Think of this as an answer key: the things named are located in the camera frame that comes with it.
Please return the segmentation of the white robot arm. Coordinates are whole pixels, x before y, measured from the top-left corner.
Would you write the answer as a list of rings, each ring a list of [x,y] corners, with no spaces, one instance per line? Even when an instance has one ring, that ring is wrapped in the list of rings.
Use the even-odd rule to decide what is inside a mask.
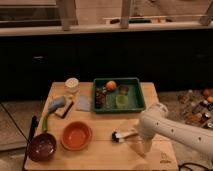
[[[213,131],[169,120],[168,108],[154,103],[138,118],[138,134],[151,140],[160,134],[213,158]]]

